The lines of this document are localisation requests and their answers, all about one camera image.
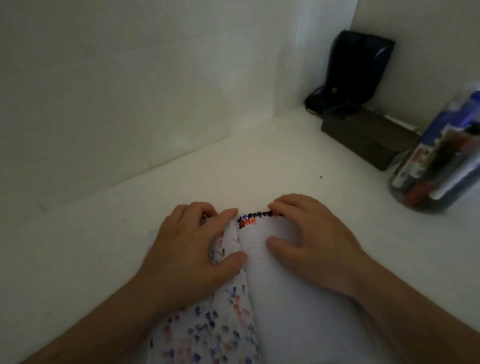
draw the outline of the white desk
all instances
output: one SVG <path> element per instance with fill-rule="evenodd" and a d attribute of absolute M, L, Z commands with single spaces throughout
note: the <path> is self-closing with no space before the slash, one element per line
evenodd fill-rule
<path fill-rule="evenodd" d="M 127 281 L 147 232 L 175 205 L 204 200 L 250 212 L 290 192 L 324 202 L 374 258 L 480 329 L 478 195 L 447 215 L 422 215 L 391 197 L 391 173 L 299 108 L 54 210 L 2 238 L 0 362 L 39 349 Z"/>

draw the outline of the right hand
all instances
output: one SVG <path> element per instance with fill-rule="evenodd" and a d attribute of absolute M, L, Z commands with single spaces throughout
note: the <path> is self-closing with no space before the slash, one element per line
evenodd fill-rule
<path fill-rule="evenodd" d="M 319 201 L 302 194 L 287 194 L 268 207 L 285 215 L 301 230 L 300 247 L 276 237 L 267 248 L 288 269 L 304 280 L 349 296 L 372 260 L 355 235 Z"/>

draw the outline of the speckled sock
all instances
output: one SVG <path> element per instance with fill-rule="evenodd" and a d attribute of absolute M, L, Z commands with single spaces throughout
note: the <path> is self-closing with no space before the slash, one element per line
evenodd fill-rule
<path fill-rule="evenodd" d="M 241 250 L 233 220 L 210 244 L 213 265 Z M 152 331 L 148 364 L 257 364 L 258 341 L 245 269 L 198 304 L 164 318 Z"/>

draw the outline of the black device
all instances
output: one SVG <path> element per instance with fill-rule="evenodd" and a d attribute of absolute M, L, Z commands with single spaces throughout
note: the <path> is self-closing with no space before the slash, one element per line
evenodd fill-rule
<path fill-rule="evenodd" d="M 329 108 L 370 100 L 394 46 L 393 40 L 380 36 L 341 32 L 332 47 L 325 86 L 308 96 L 307 110 L 323 116 Z"/>

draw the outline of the pen holder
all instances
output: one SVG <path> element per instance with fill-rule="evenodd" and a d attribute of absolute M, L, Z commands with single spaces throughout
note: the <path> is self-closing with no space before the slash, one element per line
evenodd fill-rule
<path fill-rule="evenodd" d="M 441 213 L 480 187 L 480 86 L 461 90 L 390 180 L 405 206 Z"/>

